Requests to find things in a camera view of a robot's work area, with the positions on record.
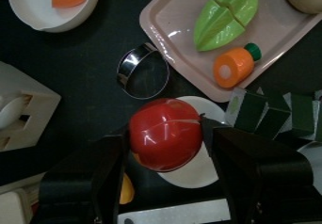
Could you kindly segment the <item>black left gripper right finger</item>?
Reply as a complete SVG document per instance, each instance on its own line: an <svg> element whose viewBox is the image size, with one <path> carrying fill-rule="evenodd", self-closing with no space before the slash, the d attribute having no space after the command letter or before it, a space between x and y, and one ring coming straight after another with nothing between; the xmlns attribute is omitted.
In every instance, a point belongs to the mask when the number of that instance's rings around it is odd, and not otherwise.
<svg viewBox="0 0 322 224"><path fill-rule="evenodd" d="M322 224L311 164L287 145L202 118L231 224Z"/></svg>

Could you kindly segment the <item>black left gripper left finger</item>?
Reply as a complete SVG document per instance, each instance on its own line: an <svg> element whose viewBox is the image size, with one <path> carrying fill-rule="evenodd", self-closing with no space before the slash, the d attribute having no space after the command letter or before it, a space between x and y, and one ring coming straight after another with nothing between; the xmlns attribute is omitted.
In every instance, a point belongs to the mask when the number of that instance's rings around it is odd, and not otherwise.
<svg viewBox="0 0 322 224"><path fill-rule="evenodd" d="M45 173L31 224L118 224L128 129L75 151Z"/></svg>

